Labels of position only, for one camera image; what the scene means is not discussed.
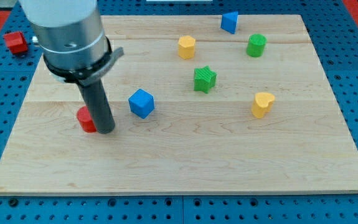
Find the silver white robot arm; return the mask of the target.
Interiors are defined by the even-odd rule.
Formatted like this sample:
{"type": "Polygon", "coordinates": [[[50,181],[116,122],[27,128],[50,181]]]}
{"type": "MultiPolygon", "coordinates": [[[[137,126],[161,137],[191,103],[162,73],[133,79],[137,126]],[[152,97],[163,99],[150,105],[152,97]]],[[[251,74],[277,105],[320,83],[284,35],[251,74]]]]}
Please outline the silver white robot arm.
{"type": "Polygon", "coordinates": [[[96,0],[19,0],[55,79],[91,85],[124,55],[105,35],[96,0]]]}

